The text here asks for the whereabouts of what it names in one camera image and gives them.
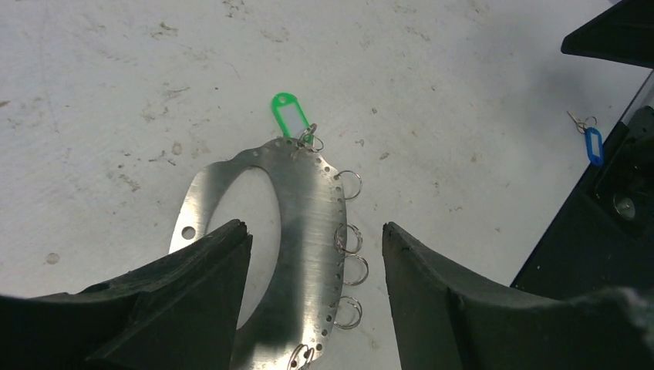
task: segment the concrete floor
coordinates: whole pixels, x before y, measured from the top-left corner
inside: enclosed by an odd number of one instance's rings
[[[163,257],[193,176],[280,134],[269,103],[285,91],[319,125],[325,159],[365,181],[348,212],[371,272],[345,293],[366,313],[312,368],[399,368],[382,225],[509,284],[588,164],[566,110],[606,137],[647,76],[559,52],[610,5],[6,2],[0,291],[77,292]],[[242,323],[271,276],[279,216],[259,172],[229,192],[213,224],[241,218],[255,236]]]

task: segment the key tag label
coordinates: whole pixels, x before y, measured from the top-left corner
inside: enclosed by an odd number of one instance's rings
[[[602,145],[602,135],[595,127],[586,129],[586,152],[588,159],[594,166],[601,167],[604,164],[604,146]]]
[[[568,115],[575,121],[575,126],[577,126],[577,131],[584,134],[586,139],[586,153],[588,154],[588,159],[591,161],[593,166],[601,167],[604,165],[604,146],[602,144],[602,134],[595,127],[588,127],[588,120],[593,119],[595,121],[595,126],[597,126],[597,119],[594,116],[590,116],[583,121],[575,117],[570,111]]]
[[[294,95],[280,92],[272,98],[271,108],[284,136],[297,139],[308,129],[306,116]]]

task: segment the key ring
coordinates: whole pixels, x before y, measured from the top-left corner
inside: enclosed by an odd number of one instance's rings
[[[354,248],[354,251],[348,251],[346,246],[344,246],[342,243],[342,238],[339,236],[339,230],[341,230],[341,228],[344,226],[354,231],[354,234],[356,235],[356,247]],[[356,252],[360,251],[361,247],[363,246],[363,236],[361,235],[361,231],[359,231],[358,227],[352,224],[339,224],[339,226],[336,228],[336,231],[334,231],[334,243],[336,244],[336,249],[338,249],[339,252],[355,254]]]
[[[298,362],[295,359],[298,357],[300,351],[303,348],[307,348],[307,352],[305,352],[304,355],[306,361],[305,364],[300,368],[304,368],[304,370],[308,370],[308,367],[311,366],[311,361],[313,361],[313,355],[315,354],[315,349],[310,348],[309,346],[303,344],[300,344],[297,347],[295,347],[295,350],[293,351],[293,353],[291,353],[291,358],[288,360],[288,365],[286,365],[286,370],[291,370],[293,368],[298,367]]]
[[[363,317],[363,306],[361,305],[361,302],[359,302],[356,298],[350,297],[348,295],[343,295],[343,296],[339,297],[339,299],[333,301],[332,304],[329,305],[329,307],[335,308],[336,306],[338,306],[339,302],[343,298],[348,298],[350,301],[354,302],[354,303],[352,303],[352,302],[348,301],[347,303],[349,305],[351,305],[352,307],[354,307],[357,312],[359,312],[359,318],[356,319],[356,321],[354,321],[352,324],[348,324],[348,325],[341,325],[336,320],[334,320],[334,326],[336,326],[339,329],[343,329],[343,330],[354,329],[357,326],[359,326],[359,324],[361,324],[361,318]]]
[[[340,179],[341,175],[346,173],[346,172],[349,172],[349,173],[353,174],[354,176],[356,176],[357,179],[359,179],[359,191],[357,191],[356,194],[352,195],[351,197],[345,197],[345,200],[351,200],[351,199],[354,199],[354,198],[358,197],[359,194],[361,194],[361,190],[363,189],[363,180],[361,179],[361,176],[359,176],[358,173],[356,173],[354,171],[351,171],[351,170],[343,170],[343,171],[337,173],[336,175],[334,175],[334,180]]]
[[[349,285],[350,287],[355,287],[357,285],[363,284],[364,281],[368,278],[368,274],[370,273],[370,267],[368,266],[368,261],[366,261],[365,258],[359,256],[358,254],[347,254],[343,259],[339,262],[339,266],[345,265],[346,258],[348,257],[353,257],[356,258],[357,260],[363,262],[363,265],[366,266],[366,274],[363,275],[362,278],[360,278],[357,281],[347,281],[345,278],[343,278],[343,284]]]
[[[572,118],[572,120],[575,121],[575,126],[577,127],[577,132],[579,132],[579,133],[582,133],[582,134],[586,133],[586,130],[588,129],[588,120],[589,119],[593,119],[595,121],[595,125],[593,125],[593,126],[597,126],[597,118],[595,118],[595,116],[587,117],[586,119],[584,119],[582,121],[579,118],[575,117],[575,115],[573,115],[570,111],[567,111],[567,113],[568,113],[568,116],[570,116],[570,118]]]
[[[309,127],[307,127],[304,131],[302,131],[302,134],[298,138],[298,142],[296,143],[296,146],[298,148],[304,148],[307,149],[310,152],[317,153],[323,149],[325,149],[325,143],[320,140],[319,137],[314,135],[315,131],[318,129],[318,125],[315,123],[312,123]],[[316,149],[313,145],[307,145],[307,138],[310,136],[313,136],[314,140],[318,140],[320,142],[320,148]]]

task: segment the metal plate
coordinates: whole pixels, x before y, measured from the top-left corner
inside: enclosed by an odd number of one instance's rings
[[[343,184],[319,153],[297,151],[296,143],[277,138],[205,167],[191,183],[175,225],[170,253],[207,233],[218,202],[244,170],[259,167],[270,176],[281,216],[279,255],[268,290],[236,332],[232,369],[286,369],[300,344],[314,349],[315,360],[333,328],[344,258],[335,233],[347,238],[347,227],[339,227],[347,224]],[[194,236],[186,239],[190,227]],[[302,355],[296,367],[305,363]]]

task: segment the stain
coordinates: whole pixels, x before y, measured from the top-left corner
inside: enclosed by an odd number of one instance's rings
[[[208,118],[205,118],[205,119],[201,119],[201,120],[199,120],[197,122],[194,122],[191,125],[193,127],[200,127],[200,126],[202,126],[202,125],[204,125],[205,123],[208,123],[208,122],[211,122],[211,120],[208,119]]]
[[[291,35],[288,33],[288,30],[286,27],[281,27],[280,32],[270,32],[270,31],[261,31],[261,35],[263,35],[266,39],[272,41],[272,42],[285,42],[288,41],[288,37]]]
[[[207,142],[204,140],[197,140],[195,142],[195,147],[190,152],[190,157],[194,160],[197,159],[201,154],[209,154],[211,151],[207,147]]]
[[[177,32],[179,30],[166,25],[166,23],[161,22],[159,27],[156,27],[150,30],[150,36],[154,39],[160,39],[161,37],[177,37]]]
[[[227,9],[227,18],[240,18],[244,21],[244,15],[252,13],[252,9],[245,6],[244,0],[223,0],[223,5]]]
[[[202,48],[199,50],[194,50],[190,46],[186,47],[187,49],[183,51],[183,54],[196,62],[206,62],[207,60],[211,59],[210,55],[216,54],[213,48]]]
[[[9,121],[9,123],[11,123],[11,128],[13,128],[13,129],[15,129],[16,127],[18,127],[18,126],[21,125],[20,122],[16,122],[16,121],[14,121],[14,120],[11,119],[11,118],[8,118],[7,120]]]
[[[59,263],[59,255],[57,253],[49,253],[46,256],[46,263],[47,264],[58,264]]]
[[[166,98],[165,101],[167,102],[168,100],[180,97],[184,91],[187,91],[189,89],[190,89],[190,87],[187,86],[187,87],[184,87],[183,89],[165,90],[163,92],[163,96]],[[164,115],[166,113],[168,113],[168,108],[164,107],[163,113],[161,113],[161,115]]]
[[[373,337],[372,334],[368,333],[368,332],[367,332],[365,329],[363,329],[363,328],[360,328],[360,329],[359,329],[359,332],[360,332],[361,334],[365,335],[366,338],[368,338],[368,345],[370,346],[370,348],[375,349],[375,350],[376,350],[376,349],[379,349],[379,345],[377,344],[377,340],[375,339],[375,337]]]
[[[470,6],[470,8],[479,15],[485,15],[489,10],[491,10],[491,7],[488,6],[488,4],[482,5],[479,0],[467,0],[467,3],[468,6]]]
[[[157,158],[153,158],[151,160],[147,160],[148,162],[157,162],[159,160],[162,160],[166,156],[166,150],[161,150],[161,154]]]
[[[418,35],[420,38],[422,38],[425,41],[429,41],[430,37],[422,32],[418,32],[414,27],[407,26],[406,31],[410,33],[411,35]]]
[[[170,150],[170,152],[174,156],[179,156],[180,154],[182,154],[182,144],[179,141],[174,142],[173,143],[173,149]]]
[[[402,14],[416,14],[418,12],[418,9],[412,8],[408,5],[395,4],[393,6],[393,11],[395,13],[402,13]]]
[[[167,114],[168,114],[168,107],[167,106],[165,106],[163,108],[162,113],[155,113],[152,110],[152,104],[150,104],[150,102],[148,102],[146,107],[141,110],[140,116],[143,117],[143,119],[145,119],[145,122],[150,123],[150,122],[154,121],[155,119],[157,119],[157,117],[162,117],[162,116],[165,116]]]
[[[359,46],[362,50],[367,50],[370,47],[370,44],[373,43],[373,39],[366,33],[363,34],[361,41],[359,41]]]
[[[141,188],[141,185],[139,185],[138,182],[130,179],[129,176],[127,176],[124,173],[121,173],[120,176],[118,176],[119,179],[121,179],[124,183],[132,187],[132,193],[139,190]]]

